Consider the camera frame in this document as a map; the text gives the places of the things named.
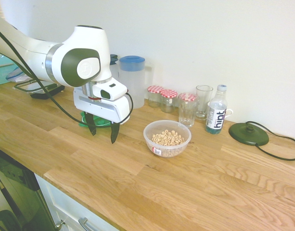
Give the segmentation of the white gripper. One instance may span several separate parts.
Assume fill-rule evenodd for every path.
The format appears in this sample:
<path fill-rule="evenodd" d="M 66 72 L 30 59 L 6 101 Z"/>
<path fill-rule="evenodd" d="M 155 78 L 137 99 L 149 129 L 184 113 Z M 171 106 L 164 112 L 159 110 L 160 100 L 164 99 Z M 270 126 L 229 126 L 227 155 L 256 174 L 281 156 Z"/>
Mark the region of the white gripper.
<path fill-rule="evenodd" d="M 84 111 L 84 117 L 91 134 L 94 136 L 97 128 L 93 115 L 107 119 L 111 122 L 111 143 L 115 143 L 120 129 L 120 124 L 128 121 L 130 108 L 125 96 L 117 100 L 106 99 L 91 100 L 83 94 L 82 88 L 74 88 L 74 104 L 77 109 Z"/>

